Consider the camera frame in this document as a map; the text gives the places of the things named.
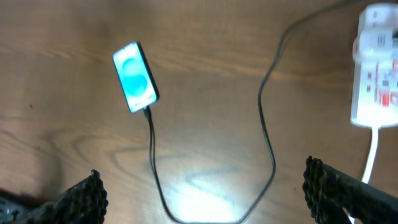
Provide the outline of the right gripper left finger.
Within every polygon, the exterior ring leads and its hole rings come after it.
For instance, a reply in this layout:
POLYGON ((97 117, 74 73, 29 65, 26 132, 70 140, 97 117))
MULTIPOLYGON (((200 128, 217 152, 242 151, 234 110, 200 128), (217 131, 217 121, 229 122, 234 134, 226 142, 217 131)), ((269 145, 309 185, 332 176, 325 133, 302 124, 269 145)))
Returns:
POLYGON ((12 224, 103 224, 107 206, 107 191, 100 173, 92 170, 58 199, 23 214, 12 224))

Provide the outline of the blue screen smartphone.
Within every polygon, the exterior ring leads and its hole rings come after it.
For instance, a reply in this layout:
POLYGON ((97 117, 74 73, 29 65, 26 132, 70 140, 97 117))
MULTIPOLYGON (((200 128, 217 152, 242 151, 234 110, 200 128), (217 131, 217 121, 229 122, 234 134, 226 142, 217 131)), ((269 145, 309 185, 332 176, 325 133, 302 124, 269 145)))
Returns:
POLYGON ((140 42, 133 41, 115 52, 113 63, 131 113, 159 100, 159 91, 140 42))

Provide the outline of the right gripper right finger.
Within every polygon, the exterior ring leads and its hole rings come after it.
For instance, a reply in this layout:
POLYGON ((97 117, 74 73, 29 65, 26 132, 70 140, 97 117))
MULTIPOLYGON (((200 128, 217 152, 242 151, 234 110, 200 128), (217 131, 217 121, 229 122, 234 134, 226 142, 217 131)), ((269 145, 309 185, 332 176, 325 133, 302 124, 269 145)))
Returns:
POLYGON ((302 185, 317 223, 397 223, 397 198, 308 157, 302 185))

